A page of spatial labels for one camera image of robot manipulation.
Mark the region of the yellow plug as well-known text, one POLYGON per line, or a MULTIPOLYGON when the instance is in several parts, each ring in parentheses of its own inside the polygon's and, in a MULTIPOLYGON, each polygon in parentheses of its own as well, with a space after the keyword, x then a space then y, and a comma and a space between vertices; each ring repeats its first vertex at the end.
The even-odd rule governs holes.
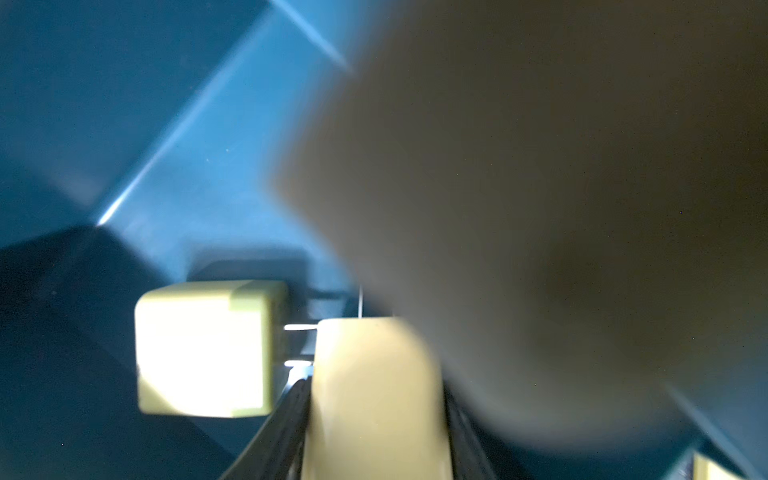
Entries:
POLYGON ((450 479, 441 370, 396 317, 318 325, 304 479, 450 479))
POLYGON ((138 406, 149 415, 270 414, 291 367, 311 361, 280 281, 203 281, 145 293, 134 309, 138 406))

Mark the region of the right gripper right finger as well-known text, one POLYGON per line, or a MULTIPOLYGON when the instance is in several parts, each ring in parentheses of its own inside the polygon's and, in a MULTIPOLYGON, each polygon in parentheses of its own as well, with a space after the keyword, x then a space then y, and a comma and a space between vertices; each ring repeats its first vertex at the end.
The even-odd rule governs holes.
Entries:
POLYGON ((443 384, 453 478, 456 480, 496 480, 493 467, 461 405, 443 384))

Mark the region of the teal drawer cabinet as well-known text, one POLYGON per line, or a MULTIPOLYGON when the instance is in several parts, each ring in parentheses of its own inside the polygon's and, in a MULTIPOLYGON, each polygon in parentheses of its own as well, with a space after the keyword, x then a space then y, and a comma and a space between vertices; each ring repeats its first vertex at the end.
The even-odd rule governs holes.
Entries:
POLYGON ((214 479, 133 309, 394 314, 498 477, 767 475, 763 1, 5 1, 1 475, 214 479))

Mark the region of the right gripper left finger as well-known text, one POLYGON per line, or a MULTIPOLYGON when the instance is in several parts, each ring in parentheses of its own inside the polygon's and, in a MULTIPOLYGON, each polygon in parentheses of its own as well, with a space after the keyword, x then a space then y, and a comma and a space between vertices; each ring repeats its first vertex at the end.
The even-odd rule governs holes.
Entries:
POLYGON ((221 480, 301 478, 311 385, 310 379, 301 379, 290 387, 221 480))

